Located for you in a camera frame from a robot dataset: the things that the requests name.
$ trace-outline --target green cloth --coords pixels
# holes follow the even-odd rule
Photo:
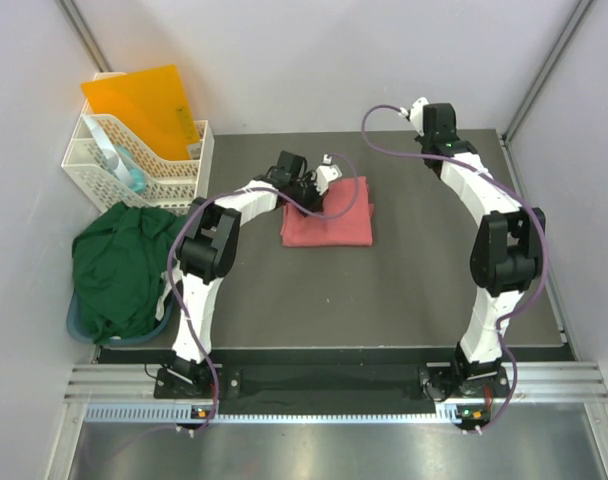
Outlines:
[[[160,277],[185,217],[160,208],[113,205],[73,241],[73,282],[82,325],[95,343],[155,327]]]

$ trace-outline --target perforated basket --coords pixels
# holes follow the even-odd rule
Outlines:
[[[103,168],[105,159],[81,117],[66,150],[62,168],[93,204],[105,212],[119,201],[132,207],[161,207],[180,215],[197,196],[206,196],[215,140],[208,122],[195,122],[202,138],[191,152],[196,160],[164,160],[112,115],[94,115],[114,144],[126,147],[146,176],[147,188],[137,194]]]

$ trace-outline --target pink cloth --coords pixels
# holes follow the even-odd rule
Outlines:
[[[366,177],[359,177],[359,192],[353,208],[339,218],[324,220],[305,217],[290,203],[284,207],[282,244],[285,247],[323,247],[350,245],[370,247],[373,245],[371,215],[373,205],[368,203]],[[345,178],[332,183],[324,198],[326,215],[340,213],[353,198],[355,180]]]

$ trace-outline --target orange board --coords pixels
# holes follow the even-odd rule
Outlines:
[[[190,160],[200,141],[175,65],[82,84],[93,113],[119,118],[165,160]]]

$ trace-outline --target wall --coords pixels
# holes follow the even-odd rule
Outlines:
[[[70,245],[97,213],[59,163],[93,67],[52,0],[0,2],[0,479],[46,467],[71,364]]]
[[[584,359],[608,386],[608,0],[595,2],[513,144],[549,218],[552,262]]]
[[[503,130],[569,0],[77,0],[115,70],[180,67],[216,133],[358,130],[376,103]],[[407,128],[390,116],[382,130]]]

